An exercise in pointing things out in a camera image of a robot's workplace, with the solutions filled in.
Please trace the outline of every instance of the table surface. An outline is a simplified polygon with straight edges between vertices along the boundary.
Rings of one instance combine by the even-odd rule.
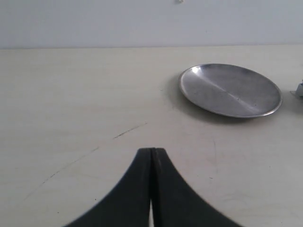
[[[275,82],[252,120],[188,102],[179,74],[227,63]],[[246,227],[303,226],[303,45],[0,51],[0,222],[60,227],[101,200],[141,147]]]

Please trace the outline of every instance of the small metal object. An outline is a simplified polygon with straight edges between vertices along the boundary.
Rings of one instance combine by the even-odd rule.
[[[66,227],[240,227],[183,180],[165,149],[142,148],[113,190]]]
[[[295,95],[300,98],[303,97],[303,83],[298,85],[298,88],[295,91]]]
[[[194,66],[180,75],[179,87],[197,106],[236,118],[269,115],[283,100],[280,89],[268,78],[227,64]]]

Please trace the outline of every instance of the black curved object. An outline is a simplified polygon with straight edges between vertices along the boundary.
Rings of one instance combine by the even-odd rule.
[[[67,227],[241,227],[184,181],[165,149],[139,149],[117,186]]]

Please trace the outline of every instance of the metal plate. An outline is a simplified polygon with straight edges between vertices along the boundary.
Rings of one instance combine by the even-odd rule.
[[[282,93],[261,74],[234,65],[204,64],[179,77],[182,93],[210,112],[237,118],[254,118],[275,112]]]

